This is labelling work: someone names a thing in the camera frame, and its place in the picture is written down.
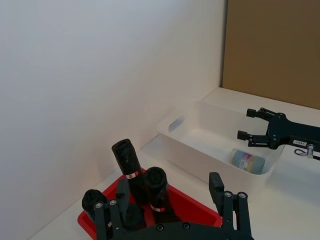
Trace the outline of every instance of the white container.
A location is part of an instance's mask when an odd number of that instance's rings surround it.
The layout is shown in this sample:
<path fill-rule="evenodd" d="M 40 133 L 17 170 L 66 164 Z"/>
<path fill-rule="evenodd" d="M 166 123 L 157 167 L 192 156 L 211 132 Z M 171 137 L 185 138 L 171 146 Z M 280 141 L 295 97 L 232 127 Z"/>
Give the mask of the white container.
<path fill-rule="evenodd" d="M 277 150 L 248 147 L 248 141 L 237 139 L 237 133 L 241 130 L 265 135 L 267 126 L 268 122 L 262 119 L 197 101 L 168 116 L 157 130 L 167 160 L 206 182 L 209 172 L 218 172 L 225 190 L 234 194 L 246 192 L 250 201 L 263 190 L 284 146 Z M 265 158 L 262 174 L 252 174 L 231 165 L 229 156 L 234 148 Z"/>

